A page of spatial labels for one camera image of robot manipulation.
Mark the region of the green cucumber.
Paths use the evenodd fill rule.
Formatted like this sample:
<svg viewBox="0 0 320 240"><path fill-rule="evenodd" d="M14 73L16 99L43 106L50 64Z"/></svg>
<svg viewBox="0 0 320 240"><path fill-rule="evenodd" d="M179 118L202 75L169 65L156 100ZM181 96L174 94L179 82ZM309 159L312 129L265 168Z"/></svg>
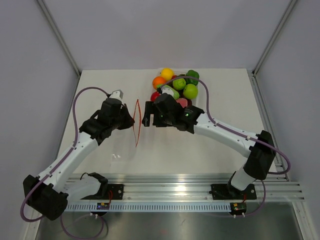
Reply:
<svg viewBox="0 0 320 240"><path fill-rule="evenodd" d="M175 93L175 94L174 94L174 97L173 97L173 98L174 98L175 100L177 100L177 99L180 98L180 94L179 94L174 88L172 88L172 87L169 86L169 85L165 85L164 87L166 87L166 88L171 88L172 90L174 90L174 93Z"/></svg>

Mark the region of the pink peach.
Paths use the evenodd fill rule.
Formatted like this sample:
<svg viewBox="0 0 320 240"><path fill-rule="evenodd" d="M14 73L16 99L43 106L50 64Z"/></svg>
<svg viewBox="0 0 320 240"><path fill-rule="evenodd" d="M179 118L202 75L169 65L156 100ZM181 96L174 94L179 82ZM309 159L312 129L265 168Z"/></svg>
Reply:
<svg viewBox="0 0 320 240"><path fill-rule="evenodd" d="M186 98L178 98L176 102L180 104L182 108L186 108L188 106L188 100Z"/></svg>

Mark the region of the clear zip top bag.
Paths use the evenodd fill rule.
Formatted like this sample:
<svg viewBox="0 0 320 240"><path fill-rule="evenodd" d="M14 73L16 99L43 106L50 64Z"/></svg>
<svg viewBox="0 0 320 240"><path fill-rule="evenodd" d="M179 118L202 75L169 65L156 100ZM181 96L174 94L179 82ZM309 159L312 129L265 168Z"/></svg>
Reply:
<svg viewBox="0 0 320 240"><path fill-rule="evenodd" d="M133 126L125 130L117 131L114 135L115 138L110 155L112 164L130 162L135 158L137 153L142 125L142 110L138 98L134 104L132 118L134 120Z"/></svg>

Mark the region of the red apple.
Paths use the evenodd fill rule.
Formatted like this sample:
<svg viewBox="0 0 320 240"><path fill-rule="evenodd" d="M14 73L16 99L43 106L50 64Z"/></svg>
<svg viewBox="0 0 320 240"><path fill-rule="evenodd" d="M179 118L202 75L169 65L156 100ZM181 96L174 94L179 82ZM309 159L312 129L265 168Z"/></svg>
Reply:
<svg viewBox="0 0 320 240"><path fill-rule="evenodd" d="M151 96L150 96L150 101L151 102L154 102L156 99L157 99L157 97L159 97L161 94L159 93L159 92L157 92L157 91L155 91L155 92L153 92L152 94L151 94Z"/></svg>

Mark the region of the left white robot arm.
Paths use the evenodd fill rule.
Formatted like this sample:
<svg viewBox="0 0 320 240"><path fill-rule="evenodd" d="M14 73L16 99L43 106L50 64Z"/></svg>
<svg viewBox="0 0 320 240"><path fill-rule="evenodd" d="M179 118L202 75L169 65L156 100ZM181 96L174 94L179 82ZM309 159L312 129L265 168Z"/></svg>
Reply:
<svg viewBox="0 0 320 240"><path fill-rule="evenodd" d="M127 106L120 96L106 98L88 120L79 128L76 139L64 156L58 157L38 176L28 175L23 181L25 199L28 205L53 221L62 215L68 202L88 196L103 199L109 196L108 179L93 172L87 180L66 185L70 175L114 130L129 129L134 125Z"/></svg>

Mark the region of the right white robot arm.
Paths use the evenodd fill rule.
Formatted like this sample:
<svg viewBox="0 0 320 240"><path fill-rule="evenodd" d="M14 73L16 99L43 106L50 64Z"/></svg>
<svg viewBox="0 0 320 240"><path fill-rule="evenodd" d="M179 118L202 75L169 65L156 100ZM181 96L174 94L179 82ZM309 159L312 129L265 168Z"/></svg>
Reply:
<svg viewBox="0 0 320 240"><path fill-rule="evenodd" d="M181 106L171 95L160 94L146 101L142 124L145 127L175 127L179 131L208 137L240 153L246 162L230 177L227 184L211 190L213 199L240 200L249 196L254 181L263 181L276 156L269 132L242 131L214 120L209 113L194 105Z"/></svg>

